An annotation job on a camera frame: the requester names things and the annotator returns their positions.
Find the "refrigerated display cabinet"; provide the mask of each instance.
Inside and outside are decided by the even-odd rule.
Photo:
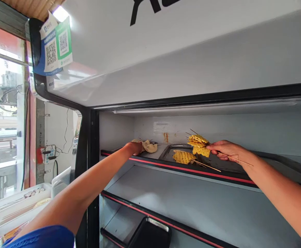
[[[301,184],[301,1],[66,1],[73,63],[34,74],[34,94],[82,115],[75,175],[134,138],[133,156],[95,199],[77,247],[128,242],[146,215],[172,247],[301,247],[301,238],[238,164],[217,172],[166,159],[190,129],[227,139]],[[31,18],[33,66],[42,22]]]

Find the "sticker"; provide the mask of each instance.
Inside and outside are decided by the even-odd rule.
[[[41,54],[34,73],[53,76],[62,70],[62,67],[72,63],[70,18],[67,17],[58,24],[55,17],[49,12],[48,20],[43,24],[40,32]]]
[[[54,150],[51,148],[50,151],[51,151],[51,153],[45,154],[45,164],[49,164],[50,163],[50,160],[48,159],[48,157],[54,156]]]
[[[46,82],[47,82],[47,90],[52,90],[54,89],[54,77],[48,76],[46,77]]]

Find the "black lettering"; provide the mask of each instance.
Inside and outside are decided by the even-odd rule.
[[[162,0],[162,5],[164,7],[168,7],[168,6],[174,4],[174,3],[178,2],[178,1],[180,1],[180,0]]]
[[[130,26],[132,26],[136,23],[138,7],[139,7],[139,5],[141,4],[142,1],[144,1],[144,0],[134,0]],[[161,10],[161,7],[160,7],[160,4],[158,3],[158,0],[150,0],[150,3],[153,7],[154,13],[157,13]]]

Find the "qr code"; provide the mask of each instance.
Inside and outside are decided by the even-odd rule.
[[[46,46],[47,65],[51,65],[56,61],[56,43],[52,42]]]
[[[60,56],[66,54],[69,51],[68,47],[68,33],[65,31],[59,36],[59,42],[60,42]]]

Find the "hand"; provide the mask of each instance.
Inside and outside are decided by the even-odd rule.
[[[125,146],[131,150],[131,153],[133,153],[134,156],[137,156],[142,151],[143,143],[142,142],[129,142]]]
[[[219,159],[221,160],[230,160],[237,163],[238,161],[235,159],[239,159],[248,163],[250,160],[252,160],[253,157],[256,156],[242,146],[234,144],[227,140],[217,141],[212,145],[207,146],[207,149],[211,150],[211,153],[217,155],[217,157],[219,157]],[[219,154],[217,151],[220,151],[221,153],[224,153],[235,159],[228,158],[226,155]]]

